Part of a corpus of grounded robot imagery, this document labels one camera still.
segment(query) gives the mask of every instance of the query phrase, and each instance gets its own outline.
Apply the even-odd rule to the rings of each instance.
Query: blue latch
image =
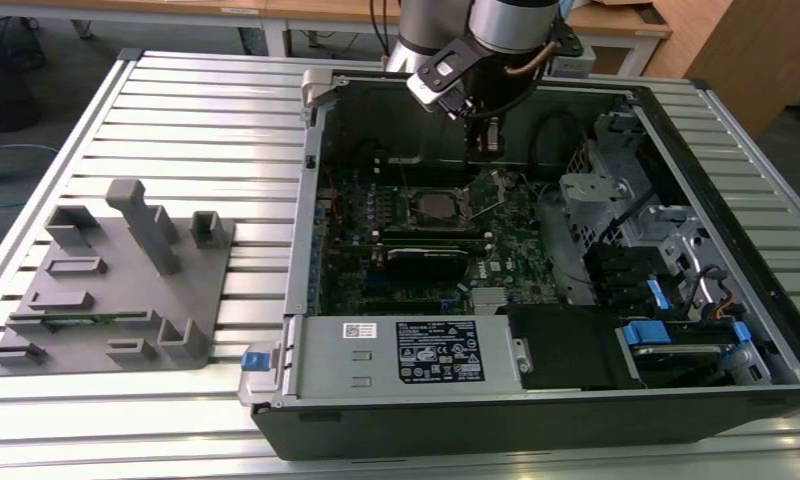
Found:
[[[655,303],[658,303],[658,308],[662,310],[670,310],[670,301],[667,300],[667,296],[664,295],[664,291],[662,290],[658,280],[650,279],[646,281],[646,283],[650,285],[652,295],[655,295]]]
[[[263,352],[245,352],[240,366],[245,372],[268,372],[272,369],[272,354]]]
[[[660,320],[634,320],[623,327],[628,345],[672,343],[667,327]]]
[[[752,337],[752,335],[750,335],[750,329],[747,328],[744,322],[735,322],[732,324],[732,330],[735,331],[735,336],[738,337],[739,343],[744,343]]]

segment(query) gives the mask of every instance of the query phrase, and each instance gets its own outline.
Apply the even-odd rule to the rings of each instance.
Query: table leg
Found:
[[[89,40],[92,37],[95,37],[95,34],[92,33],[92,21],[91,20],[72,20],[71,24],[75,27],[77,36],[83,40]]]
[[[267,47],[271,57],[291,56],[291,32],[283,18],[264,18],[261,21],[267,34]]]
[[[650,63],[659,42],[660,40],[654,37],[640,37],[638,39],[635,47],[630,50],[628,56],[626,56],[618,75],[627,77],[639,77],[643,75],[643,70]]]
[[[265,57],[269,55],[267,48],[267,34],[260,28],[237,28],[240,32],[240,43],[243,44],[243,51],[247,55],[256,55]]]
[[[305,30],[305,36],[308,37],[308,48],[317,48],[320,42],[317,41],[317,32],[313,30]]]

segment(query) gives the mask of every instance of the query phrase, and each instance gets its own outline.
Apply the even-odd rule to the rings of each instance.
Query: gray carpet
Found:
[[[40,123],[20,132],[0,134],[0,144],[40,143],[60,147],[92,99],[95,91],[124,47],[183,52],[243,54],[235,28],[95,22],[95,39],[77,39],[68,20],[41,20],[39,39],[48,56],[47,66],[25,75],[44,111]],[[324,48],[308,48],[305,36],[292,32],[293,55],[376,60],[380,55],[373,35],[360,35],[345,50],[353,34],[321,38]],[[760,146],[800,193],[800,123],[784,113],[760,139]],[[0,203],[23,202],[49,166],[49,155],[39,151],[0,151]],[[0,208],[0,241],[20,209]]]

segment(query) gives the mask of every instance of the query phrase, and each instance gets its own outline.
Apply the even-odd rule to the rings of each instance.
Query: warning label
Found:
[[[403,383],[482,382],[478,327],[467,322],[399,322]]]

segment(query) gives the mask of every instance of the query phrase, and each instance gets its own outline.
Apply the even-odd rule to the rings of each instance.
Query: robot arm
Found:
[[[559,0],[403,4],[388,67],[414,72],[407,86],[427,110],[464,119],[471,161],[503,155],[504,114],[532,93],[551,56],[583,53],[559,9]]]

